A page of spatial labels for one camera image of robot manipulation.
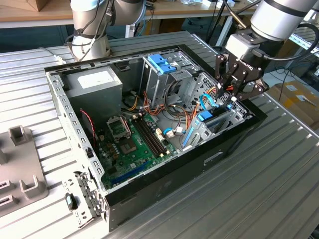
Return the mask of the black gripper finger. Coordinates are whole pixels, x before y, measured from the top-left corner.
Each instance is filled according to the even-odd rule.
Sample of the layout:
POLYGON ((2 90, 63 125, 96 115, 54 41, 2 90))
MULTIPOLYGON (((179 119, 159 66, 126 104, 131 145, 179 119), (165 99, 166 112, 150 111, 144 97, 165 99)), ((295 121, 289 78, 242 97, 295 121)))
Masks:
POLYGON ((269 90, 268 84, 262 79, 261 71, 236 70, 232 77, 235 80, 232 96, 239 101, 249 99, 269 90), (254 85, 250 87, 249 91, 244 91, 250 82, 253 82, 254 85))
POLYGON ((217 98, 228 92, 227 88, 232 85, 233 90, 229 93, 228 100, 237 100, 240 87, 239 58, 233 54, 218 54, 216 56, 215 79, 217 80, 217 98))

